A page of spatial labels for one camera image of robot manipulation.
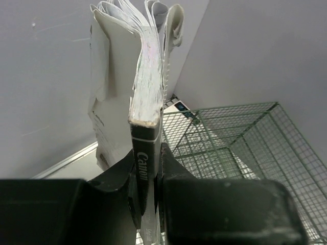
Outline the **grey setup guide booklet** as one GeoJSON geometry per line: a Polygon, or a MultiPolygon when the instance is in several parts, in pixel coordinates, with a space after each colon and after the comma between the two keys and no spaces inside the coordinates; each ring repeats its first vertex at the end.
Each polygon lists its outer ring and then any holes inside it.
{"type": "Polygon", "coordinates": [[[107,170],[133,152],[144,244],[159,241],[155,179],[162,143],[170,54],[182,43],[184,9],[145,1],[90,5],[91,92],[88,115],[98,166],[107,170]]]}

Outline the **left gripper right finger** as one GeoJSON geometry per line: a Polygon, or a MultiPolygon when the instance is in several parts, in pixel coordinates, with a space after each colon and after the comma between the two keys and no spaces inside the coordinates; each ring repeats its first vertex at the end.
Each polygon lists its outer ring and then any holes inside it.
{"type": "Polygon", "coordinates": [[[165,244],[204,244],[203,201],[198,200],[199,181],[161,144],[158,173],[160,225],[165,244]]]}

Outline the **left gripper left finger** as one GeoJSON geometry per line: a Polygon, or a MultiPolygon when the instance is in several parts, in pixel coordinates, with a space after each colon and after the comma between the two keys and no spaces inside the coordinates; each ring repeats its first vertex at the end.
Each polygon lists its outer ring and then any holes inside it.
{"type": "Polygon", "coordinates": [[[99,176],[92,185],[89,244],[135,244],[141,208],[133,151],[99,176]]]}

